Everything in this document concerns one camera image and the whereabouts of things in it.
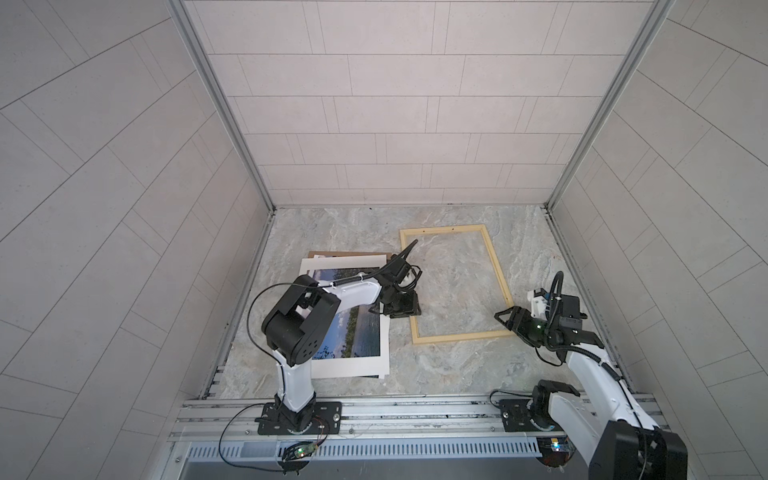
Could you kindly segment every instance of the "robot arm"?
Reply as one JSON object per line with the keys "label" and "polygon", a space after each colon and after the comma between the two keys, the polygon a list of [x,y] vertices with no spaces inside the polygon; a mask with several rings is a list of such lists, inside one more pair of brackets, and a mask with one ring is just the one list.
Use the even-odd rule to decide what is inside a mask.
{"label": "robot arm", "polygon": [[600,338],[581,328],[587,316],[578,297],[561,293],[562,278],[562,272],[555,275],[549,293],[529,292],[530,310],[513,306],[495,317],[529,346],[556,352],[583,385],[596,415],[573,386],[541,380],[531,402],[534,422],[540,428],[560,425],[589,465],[590,479],[685,478],[685,444],[640,407]]}
{"label": "robot arm", "polygon": [[421,313],[415,287],[422,272],[406,261],[416,242],[372,273],[322,283],[301,275],[266,316],[261,331],[278,361],[275,402],[288,429],[302,432],[312,420],[315,390],[308,360],[323,344],[336,312],[378,300],[391,318]]}

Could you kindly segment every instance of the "black mounting plate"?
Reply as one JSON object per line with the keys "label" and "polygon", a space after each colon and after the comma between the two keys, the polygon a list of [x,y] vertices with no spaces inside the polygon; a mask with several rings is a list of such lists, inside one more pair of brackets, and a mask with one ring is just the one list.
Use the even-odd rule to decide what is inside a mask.
{"label": "black mounting plate", "polygon": [[[338,420],[333,419],[335,415],[338,415]],[[325,435],[326,433],[336,435],[339,433],[341,424],[341,402],[316,402],[312,409],[312,416],[325,420],[326,424],[330,426],[330,432],[326,432],[325,429],[321,431],[320,422],[312,421],[310,427],[298,435]],[[264,405],[261,418],[266,421],[259,422],[259,435],[294,435],[294,432],[277,422],[277,410],[274,402]]]}
{"label": "black mounting plate", "polygon": [[[498,408],[502,411],[502,423],[505,432],[541,432],[531,417],[531,411],[528,410],[529,399],[501,399],[498,401]],[[552,430],[561,431],[562,428],[557,423]]]}

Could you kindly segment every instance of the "wooden picture frame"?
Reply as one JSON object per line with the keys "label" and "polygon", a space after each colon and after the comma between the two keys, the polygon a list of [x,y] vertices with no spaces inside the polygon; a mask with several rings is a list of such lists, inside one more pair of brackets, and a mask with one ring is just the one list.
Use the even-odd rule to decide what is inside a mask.
{"label": "wooden picture frame", "polygon": [[[496,251],[493,249],[491,243],[491,236],[488,235],[488,229],[484,224],[479,225],[455,225],[453,227],[424,227],[424,228],[406,228],[400,230],[400,245],[402,248],[408,246],[408,236],[412,235],[439,235],[444,233],[466,233],[466,232],[480,232],[483,241],[485,242],[485,249],[488,251],[488,257],[491,260],[491,265],[496,273],[496,280],[501,288],[502,296],[507,305],[507,308],[514,305],[512,302],[512,295],[509,293],[509,287],[507,281],[502,273],[502,267],[498,263],[496,257]],[[414,345],[423,345],[427,343],[442,343],[442,342],[458,342],[460,340],[478,340],[478,339],[492,339],[502,336],[512,336],[512,332],[506,329],[491,330],[488,332],[473,332],[473,333],[452,333],[449,335],[433,335],[433,336],[419,336],[419,321],[417,317],[411,316],[411,337]]]}

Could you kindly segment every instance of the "gray marble surface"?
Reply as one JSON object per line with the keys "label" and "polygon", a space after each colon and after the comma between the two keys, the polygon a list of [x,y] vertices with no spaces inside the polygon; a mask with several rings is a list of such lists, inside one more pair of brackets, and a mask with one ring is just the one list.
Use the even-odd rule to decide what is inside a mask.
{"label": "gray marble surface", "polygon": [[[399,230],[402,228],[474,223],[483,223],[488,228],[515,303],[525,305],[529,290],[540,286],[548,289],[558,270],[565,272],[564,293],[578,294],[540,207],[302,208],[277,211],[249,304],[264,287],[296,278],[301,259],[311,250],[399,252]],[[435,310],[435,314],[440,311],[464,312],[442,324],[436,321],[436,315],[431,320],[425,318],[422,328],[447,333],[458,328],[455,320],[460,319],[464,331],[481,329],[481,326],[493,325],[492,313],[505,308],[501,294],[496,296],[495,292],[491,295],[486,291],[493,290],[490,286],[498,289],[498,284],[494,277],[491,282],[483,270],[479,253],[487,253],[484,247],[478,249],[482,239],[479,242],[468,240],[458,237],[432,240],[443,242],[442,245],[431,245],[439,252],[436,255],[441,262],[433,263],[429,259],[431,250],[422,248],[428,246],[427,239],[413,250],[410,258],[418,259],[425,271],[418,288],[422,308],[430,312]],[[461,249],[459,252],[451,252],[451,241]],[[483,288],[470,290],[468,286],[472,284]],[[455,286],[459,285],[467,286],[464,294],[457,293],[460,289]],[[253,308],[251,331],[262,346],[266,341],[260,332],[261,321],[285,288],[267,291]],[[439,300],[439,306],[431,298]],[[487,312],[476,315],[476,310],[481,308]],[[477,323],[467,325],[467,317]],[[589,321],[585,322],[584,328],[589,328],[589,324]],[[268,398],[276,391],[274,361],[251,344],[245,328],[243,318],[230,347],[219,398]],[[408,319],[394,319],[389,330],[389,350],[390,375],[387,377],[314,380],[318,395],[488,392],[494,388],[530,391],[539,379],[569,382],[581,387],[570,370],[546,365],[536,357],[533,349],[514,336],[415,346]],[[542,355],[554,358],[550,353]]]}

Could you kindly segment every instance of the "white tiled wall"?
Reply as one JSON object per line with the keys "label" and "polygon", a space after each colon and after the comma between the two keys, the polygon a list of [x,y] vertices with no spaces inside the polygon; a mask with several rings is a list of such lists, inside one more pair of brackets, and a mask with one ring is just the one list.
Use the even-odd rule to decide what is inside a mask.
{"label": "white tiled wall", "polygon": [[186,5],[278,204],[527,204],[650,2]]}
{"label": "white tiled wall", "polygon": [[266,206],[161,0],[9,0],[0,44],[0,476],[140,478]]}
{"label": "white tiled wall", "polygon": [[759,0],[678,0],[554,209],[699,480],[768,478],[766,27]]}

